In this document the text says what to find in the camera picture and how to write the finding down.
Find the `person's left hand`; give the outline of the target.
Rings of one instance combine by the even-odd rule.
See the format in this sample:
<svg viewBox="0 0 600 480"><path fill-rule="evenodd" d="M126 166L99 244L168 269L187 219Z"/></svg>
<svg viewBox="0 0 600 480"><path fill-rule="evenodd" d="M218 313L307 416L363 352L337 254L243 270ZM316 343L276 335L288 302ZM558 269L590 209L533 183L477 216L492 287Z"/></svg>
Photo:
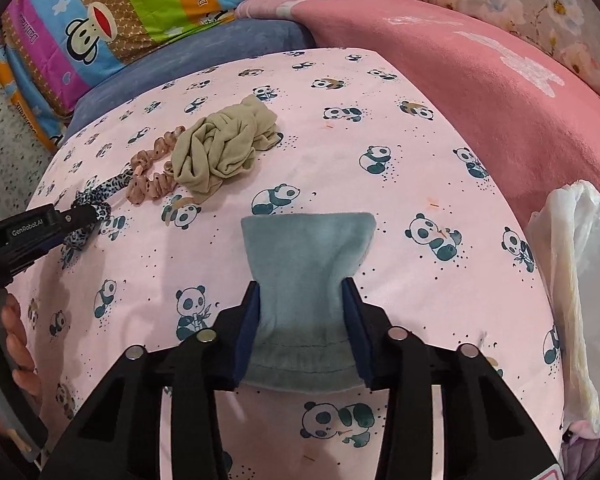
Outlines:
<svg viewBox="0 0 600 480"><path fill-rule="evenodd" d="M7 294L1 310L1 322L6 330L7 353L16 366L12 371L12 379L22 391L39 401L42 396L42 382L36 374L33 358L27 348L27 334L20 313L18 300L12 294Z"/></svg>

